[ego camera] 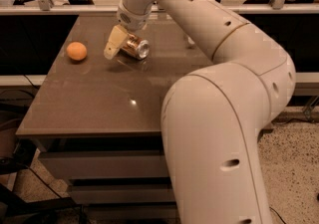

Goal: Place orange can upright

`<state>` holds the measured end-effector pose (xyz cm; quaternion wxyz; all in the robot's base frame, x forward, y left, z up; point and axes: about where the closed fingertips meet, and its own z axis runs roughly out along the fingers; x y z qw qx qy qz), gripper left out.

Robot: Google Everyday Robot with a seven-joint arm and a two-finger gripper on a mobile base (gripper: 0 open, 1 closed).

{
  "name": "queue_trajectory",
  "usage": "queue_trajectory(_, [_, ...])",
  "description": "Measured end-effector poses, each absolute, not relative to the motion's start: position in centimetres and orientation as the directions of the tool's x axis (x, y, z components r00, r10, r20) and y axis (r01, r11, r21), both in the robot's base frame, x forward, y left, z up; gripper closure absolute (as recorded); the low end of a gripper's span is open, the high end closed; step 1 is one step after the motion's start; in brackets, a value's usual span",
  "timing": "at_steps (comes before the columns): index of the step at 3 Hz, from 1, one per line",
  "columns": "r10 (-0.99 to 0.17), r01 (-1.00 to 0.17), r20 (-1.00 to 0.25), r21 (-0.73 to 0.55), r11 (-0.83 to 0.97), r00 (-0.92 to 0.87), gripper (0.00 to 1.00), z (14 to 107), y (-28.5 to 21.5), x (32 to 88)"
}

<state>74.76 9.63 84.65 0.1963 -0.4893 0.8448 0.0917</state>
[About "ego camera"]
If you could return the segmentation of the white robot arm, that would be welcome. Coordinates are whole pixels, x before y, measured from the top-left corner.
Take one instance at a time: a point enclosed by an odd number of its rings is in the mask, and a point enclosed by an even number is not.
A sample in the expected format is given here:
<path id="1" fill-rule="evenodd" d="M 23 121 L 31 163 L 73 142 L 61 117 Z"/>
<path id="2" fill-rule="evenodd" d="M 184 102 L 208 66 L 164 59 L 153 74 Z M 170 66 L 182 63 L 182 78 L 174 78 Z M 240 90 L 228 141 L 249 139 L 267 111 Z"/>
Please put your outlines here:
<path id="1" fill-rule="evenodd" d="M 146 24 L 153 3 L 213 62 L 174 83 L 161 108 L 163 149 L 181 224 L 272 224 L 257 139 L 293 95 L 292 59 L 214 0 L 121 0 L 106 58 Z"/>

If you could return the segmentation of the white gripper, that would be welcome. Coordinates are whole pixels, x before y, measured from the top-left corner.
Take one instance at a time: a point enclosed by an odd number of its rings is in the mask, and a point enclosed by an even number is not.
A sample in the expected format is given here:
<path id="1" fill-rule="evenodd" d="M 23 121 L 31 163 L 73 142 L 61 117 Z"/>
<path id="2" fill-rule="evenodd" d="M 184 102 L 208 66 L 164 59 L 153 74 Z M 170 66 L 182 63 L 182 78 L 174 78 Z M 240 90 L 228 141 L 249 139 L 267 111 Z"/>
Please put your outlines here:
<path id="1" fill-rule="evenodd" d="M 145 26 L 151 11 L 151 2 L 120 2 L 117 18 L 121 25 L 116 25 L 111 31 L 104 49 L 104 57 L 106 59 L 111 60 L 127 42 L 129 37 L 128 31 L 134 32 Z"/>

